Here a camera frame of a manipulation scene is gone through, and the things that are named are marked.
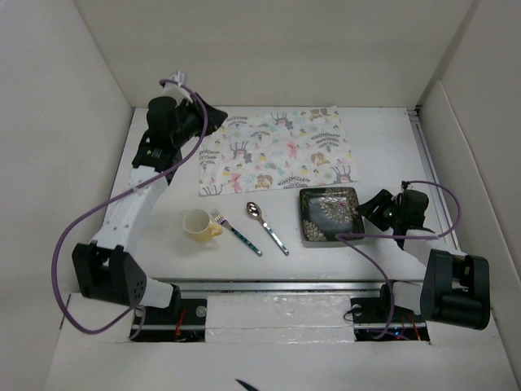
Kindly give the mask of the black floral square plate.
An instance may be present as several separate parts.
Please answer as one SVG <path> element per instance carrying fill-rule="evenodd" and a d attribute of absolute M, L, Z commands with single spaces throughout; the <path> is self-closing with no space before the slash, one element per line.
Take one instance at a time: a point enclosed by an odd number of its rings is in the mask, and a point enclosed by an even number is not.
<path fill-rule="evenodd" d="M 302 188 L 299 194 L 300 229 L 307 244 L 337 242 L 337 234 L 364 234 L 353 187 Z"/>

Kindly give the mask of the white floral cloth napkin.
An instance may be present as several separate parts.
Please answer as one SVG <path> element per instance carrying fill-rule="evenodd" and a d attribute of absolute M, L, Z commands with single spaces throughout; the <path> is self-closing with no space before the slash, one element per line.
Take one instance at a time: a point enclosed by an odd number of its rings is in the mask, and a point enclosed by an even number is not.
<path fill-rule="evenodd" d="M 348 131 L 336 107 L 238 115 L 199 149 L 199 194 L 357 182 Z"/>

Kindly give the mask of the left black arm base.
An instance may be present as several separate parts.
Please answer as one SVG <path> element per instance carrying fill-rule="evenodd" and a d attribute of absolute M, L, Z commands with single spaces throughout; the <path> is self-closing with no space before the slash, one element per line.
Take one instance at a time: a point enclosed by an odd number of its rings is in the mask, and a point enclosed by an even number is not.
<path fill-rule="evenodd" d="M 180 298 L 172 308 L 138 307 L 129 339 L 134 342 L 204 342 L 208 300 Z"/>

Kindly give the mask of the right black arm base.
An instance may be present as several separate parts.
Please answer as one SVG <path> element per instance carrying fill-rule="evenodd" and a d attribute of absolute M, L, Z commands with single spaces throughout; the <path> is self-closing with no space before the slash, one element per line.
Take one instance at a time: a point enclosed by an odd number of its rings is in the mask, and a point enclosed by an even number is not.
<path fill-rule="evenodd" d="M 354 297 L 350 302 L 351 309 L 344 314 L 344 320 L 352 323 L 356 342 L 431 340 L 424 318 L 400 306 L 394 307 L 392 321 L 384 331 L 391 308 L 386 285 L 377 297 Z"/>

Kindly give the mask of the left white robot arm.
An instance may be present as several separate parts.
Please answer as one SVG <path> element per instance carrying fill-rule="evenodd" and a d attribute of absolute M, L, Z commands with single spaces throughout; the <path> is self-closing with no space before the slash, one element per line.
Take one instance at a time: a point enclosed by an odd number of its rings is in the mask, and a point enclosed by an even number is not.
<path fill-rule="evenodd" d="M 155 203 L 172 182 L 182 147 L 193 137 L 210 135 L 227 117 L 207 103 L 178 103 L 167 96 L 149 102 L 147 130 L 127 182 L 129 195 L 115 203 L 89 244 L 77 244 L 73 249 L 82 296 L 128 307 L 153 307 L 164 323 L 179 318 L 182 304 L 175 287 L 148 278 L 134 255 Z"/>

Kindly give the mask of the yellow ceramic mug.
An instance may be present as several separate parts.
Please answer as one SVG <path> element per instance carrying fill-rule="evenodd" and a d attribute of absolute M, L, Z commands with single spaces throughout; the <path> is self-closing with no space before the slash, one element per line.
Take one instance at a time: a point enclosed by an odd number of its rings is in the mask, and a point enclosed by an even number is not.
<path fill-rule="evenodd" d="M 223 228 L 211 222 L 210 215 L 202 209 L 188 211 L 182 225 L 189 236 L 200 243 L 207 243 L 223 233 Z"/>

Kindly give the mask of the aluminium rail frame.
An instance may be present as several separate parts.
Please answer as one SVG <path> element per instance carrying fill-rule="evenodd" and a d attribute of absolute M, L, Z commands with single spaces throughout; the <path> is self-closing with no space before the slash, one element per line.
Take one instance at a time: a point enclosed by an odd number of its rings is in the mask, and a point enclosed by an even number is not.
<path fill-rule="evenodd" d="M 429 195 L 426 226 L 442 232 L 451 222 L 451 197 L 436 188 L 436 175 L 414 113 L 404 108 L 338 108 L 348 131 L 359 179 L 358 198 L 366 202 L 380 190 L 400 190 L 402 181 Z M 145 273 L 163 280 L 239 282 L 381 281 L 384 277 L 420 280 L 423 265 L 377 229 L 350 246 L 307 244 L 300 230 L 299 192 L 295 188 L 242 194 L 201 196 L 199 158 L 194 143 L 182 149 L 186 162 L 158 199 L 140 232 L 135 260 Z M 251 218 L 247 202 L 259 205 L 263 218 L 290 255 L 285 256 L 263 226 Z M 219 210 L 263 255 L 258 257 L 230 231 L 206 244 L 194 241 L 182 218 L 192 209 Z"/>

